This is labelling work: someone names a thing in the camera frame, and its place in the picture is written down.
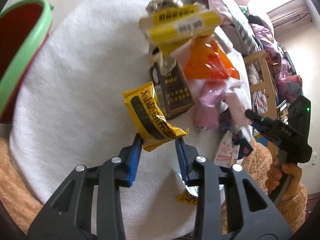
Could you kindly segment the right hand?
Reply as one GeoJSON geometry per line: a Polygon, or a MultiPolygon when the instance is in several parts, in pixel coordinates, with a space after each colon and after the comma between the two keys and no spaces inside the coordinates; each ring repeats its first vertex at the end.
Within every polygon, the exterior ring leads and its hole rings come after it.
{"type": "Polygon", "coordinates": [[[279,158],[275,157],[273,163],[270,165],[270,169],[267,172],[267,181],[265,183],[269,191],[273,191],[280,184],[280,179],[283,173],[291,175],[291,181],[288,185],[286,192],[284,193],[281,201],[286,202],[295,198],[299,193],[299,184],[302,177],[302,169],[294,163],[284,163],[281,166],[281,171],[278,169],[279,158]]]}

